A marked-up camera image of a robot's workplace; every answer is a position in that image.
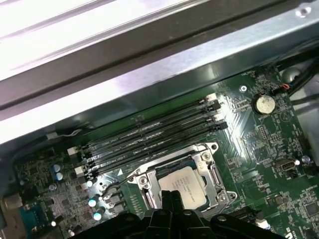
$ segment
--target screw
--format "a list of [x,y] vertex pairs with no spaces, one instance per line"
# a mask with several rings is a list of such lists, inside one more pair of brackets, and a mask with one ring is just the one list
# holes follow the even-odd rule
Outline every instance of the screw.
[[209,155],[209,153],[202,153],[201,158],[203,160],[209,160],[210,159],[210,155]]
[[190,216],[191,215],[191,211],[188,211],[188,210],[184,211],[184,215]]
[[225,195],[221,195],[221,196],[219,196],[218,198],[219,198],[219,200],[220,200],[221,202],[224,202],[224,201],[226,200]]
[[304,155],[304,156],[301,157],[301,161],[303,163],[310,163],[311,159],[310,159],[310,157],[308,155]]
[[218,219],[219,221],[221,221],[221,222],[226,221],[226,218],[225,218],[224,216],[219,216],[219,217],[217,217],[217,219]]
[[241,86],[239,88],[239,91],[242,92],[242,93],[246,92],[247,91],[247,86]]
[[140,184],[144,185],[144,184],[146,184],[148,182],[148,179],[147,179],[147,177],[141,177],[139,179],[139,182],[140,182]]
[[311,12],[311,7],[306,6],[296,11],[296,16],[300,18],[305,18]]

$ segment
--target chip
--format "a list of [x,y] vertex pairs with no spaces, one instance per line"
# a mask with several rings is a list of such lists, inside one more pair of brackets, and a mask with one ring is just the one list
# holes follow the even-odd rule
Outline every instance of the chip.
[[85,220],[90,220],[92,218],[92,215],[89,212],[83,213],[83,217]]
[[185,209],[195,210],[206,204],[203,185],[205,185],[204,180],[198,178],[190,166],[159,179],[161,190],[180,192]]
[[75,186],[75,189],[76,189],[76,191],[81,191],[82,187],[81,187],[81,185],[77,185],[77,186]]
[[319,206],[317,203],[311,203],[306,206],[306,211],[309,216],[317,214],[319,212]]
[[62,201],[62,205],[64,205],[64,206],[68,206],[70,204],[70,202],[69,202],[69,200],[67,200],[67,199],[64,199],[63,201]]
[[272,206],[274,204],[274,200],[272,198],[267,199],[267,204]]
[[307,229],[304,231],[306,239],[319,239],[319,236],[316,235],[313,229]]
[[275,201],[278,205],[281,205],[282,203],[284,203],[284,199],[281,195],[275,197]]

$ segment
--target screw hole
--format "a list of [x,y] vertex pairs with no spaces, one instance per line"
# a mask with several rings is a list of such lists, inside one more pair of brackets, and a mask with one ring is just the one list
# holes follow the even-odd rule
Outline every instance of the screw hole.
[[311,12],[311,7],[307,6],[296,11],[296,16],[300,18],[306,17]]

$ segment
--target cable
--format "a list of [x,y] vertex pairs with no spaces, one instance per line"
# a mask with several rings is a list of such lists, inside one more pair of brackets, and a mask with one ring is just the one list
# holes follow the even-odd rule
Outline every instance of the cable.
[[319,55],[319,47],[311,48],[310,50],[307,50],[305,52],[302,52],[300,54],[293,55],[291,57],[288,57],[284,60],[279,61],[276,66],[277,70],[279,72],[292,67],[294,65],[297,65],[299,63],[306,62],[310,59],[313,59]]
[[319,72],[319,58],[314,60],[307,69],[290,83],[293,87],[290,88],[288,94],[292,96],[295,92],[300,90],[306,83],[308,83]]
[[318,100],[318,99],[319,99],[319,93],[311,95],[311,96],[304,97],[302,99],[291,101],[291,103],[294,106],[296,106],[296,105],[301,105],[301,104],[308,103],[308,102],[311,102],[311,101],[315,101],[315,100]]
[[20,147],[15,152],[15,154],[11,157],[11,159],[16,160],[19,156],[21,156],[22,152],[27,151],[30,148],[36,147],[36,146],[38,146],[44,142],[47,142],[51,139],[60,138],[60,137],[73,137],[73,136],[76,136],[81,131],[82,131],[82,129],[76,129],[70,134],[58,134],[57,132],[48,133],[48,134],[41,136],[39,138],[36,138],[36,139],[30,141],[29,143],[23,145],[22,147]]
[[319,37],[315,37],[313,39],[310,39],[308,41],[305,41],[301,44],[296,45],[295,47],[291,48],[289,51],[279,55],[275,60],[270,63],[266,69],[266,71],[270,70],[272,67],[276,67],[280,65],[280,61],[283,60],[285,57],[289,56],[292,53],[295,53],[296,51],[306,47],[306,46],[312,46],[312,47],[317,47],[319,44]]

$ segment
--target black cable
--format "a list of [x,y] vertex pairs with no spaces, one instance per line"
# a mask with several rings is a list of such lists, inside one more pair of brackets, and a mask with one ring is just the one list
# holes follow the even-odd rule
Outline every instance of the black cable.
[[319,58],[314,60],[310,66],[307,67],[300,75],[290,83],[293,85],[289,90],[289,96],[300,90],[306,83],[308,83],[319,72]]
[[311,101],[315,101],[315,100],[318,100],[318,99],[319,99],[319,93],[311,95],[311,96],[304,97],[302,99],[291,101],[291,103],[294,106],[296,106],[296,105],[301,105],[301,104],[308,103],[308,102],[311,102]]
[[317,56],[319,56],[319,47],[307,50],[303,53],[299,53],[299,54],[293,55],[291,57],[288,57],[284,60],[279,61],[276,64],[277,70],[279,72],[281,72],[289,67],[292,67],[292,66],[297,65],[297,64],[302,63],[302,62],[306,62],[306,61],[313,59]]

